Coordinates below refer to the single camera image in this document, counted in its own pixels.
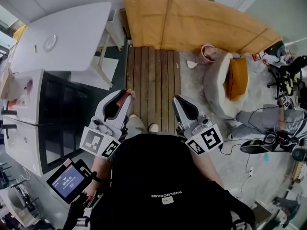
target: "paper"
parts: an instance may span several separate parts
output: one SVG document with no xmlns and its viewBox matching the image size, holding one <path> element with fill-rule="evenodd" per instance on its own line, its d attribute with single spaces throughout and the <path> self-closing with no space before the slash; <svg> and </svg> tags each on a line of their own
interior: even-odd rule
<svg viewBox="0 0 307 230">
<path fill-rule="evenodd" d="M 187 64 L 188 64 L 188 68 L 191 68 L 191 69 L 197 66 L 196 62 L 189 61 L 189 60 L 187 60 Z"/>
</svg>

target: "wooden plank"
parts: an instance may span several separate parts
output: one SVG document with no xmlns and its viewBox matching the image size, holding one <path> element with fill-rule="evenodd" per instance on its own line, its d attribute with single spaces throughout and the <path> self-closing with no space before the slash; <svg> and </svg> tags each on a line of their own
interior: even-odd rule
<svg viewBox="0 0 307 230">
<path fill-rule="evenodd" d="M 127 84 L 126 90 L 133 90 L 133 74 L 134 74 L 134 47 L 128 48 L 128 65 L 127 65 Z"/>
<path fill-rule="evenodd" d="M 175 132 L 175 113 L 172 105 L 175 95 L 174 81 L 174 54 L 173 51 L 167 52 L 167 73 L 168 73 L 168 131 Z"/>
<path fill-rule="evenodd" d="M 145 127 L 148 128 L 148 47 L 142 47 L 140 118 Z"/>
<path fill-rule="evenodd" d="M 181 84 L 180 84 L 180 59 L 179 52 L 174 51 L 174 81 L 175 81 L 175 95 L 181 94 Z M 175 118 L 175 129 L 179 126 L 179 122 Z"/>
<path fill-rule="evenodd" d="M 155 123 L 155 51 L 148 49 L 148 125 Z"/>
<path fill-rule="evenodd" d="M 141 47 L 134 48 L 134 74 L 133 74 L 133 90 L 136 100 L 133 104 L 133 113 L 141 116 Z"/>
<path fill-rule="evenodd" d="M 167 52 L 161 51 L 161 131 L 168 132 Z"/>
<path fill-rule="evenodd" d="M 155 51 L 155 119 L 161 131 L 161 50 Z"/>
</svg>

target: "handheld display screen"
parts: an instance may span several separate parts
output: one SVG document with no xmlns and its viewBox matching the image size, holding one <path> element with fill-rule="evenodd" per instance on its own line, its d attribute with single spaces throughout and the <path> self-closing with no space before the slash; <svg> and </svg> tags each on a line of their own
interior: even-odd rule
<svg viewBox="0 0 307 230">
<path fill-rule="evenodd" d="M 82 181 L 81 175 L 73 165 L 70 165 L 53 183 L 52 186 L 66 198 Z"/>
</svg>

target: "shoe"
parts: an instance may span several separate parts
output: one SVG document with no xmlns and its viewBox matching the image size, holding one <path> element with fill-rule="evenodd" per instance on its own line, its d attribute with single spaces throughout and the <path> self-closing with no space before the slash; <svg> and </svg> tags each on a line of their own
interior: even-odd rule
<svg viewBox="0 0 307 230">
<path fill-rule="evenodd" d="M 157 133 L 159 132 L 159 126 L 158 124 L 152 124 L 150 125 L 148 132 Z"/>
<path fill-rule="evenodd" d="M 227 123 L 229 123 L 231 127 L 239 126 L 239 125 L 242 124 L 242 123 L 236 121 L 235 119 L 227 120 Z"/>
</svg>

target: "pink bucket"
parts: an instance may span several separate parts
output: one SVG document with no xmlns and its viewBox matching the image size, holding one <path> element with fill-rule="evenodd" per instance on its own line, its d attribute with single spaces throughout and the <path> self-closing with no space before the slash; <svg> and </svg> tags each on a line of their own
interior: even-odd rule
<svg viewBox="0 0 307 230">
<path fill-rule="evenodd" d="M 208 65 L 208 64 L 211 64 L 212 62 L 214 62 L 214 60 L 210 60 L 208 59 L 205 55 L 204 55 L 204 52 L 205 52 L 205 48 L 207 47 L 211 47 L 211 48 L 215 48 L 213 45 L 211 44 L 205 44 L 201 47 L 201 52 L 200 52 L 200 55 L 199 55 L 199 62 L 202 64 L 202 65 Z"/>
</svg>

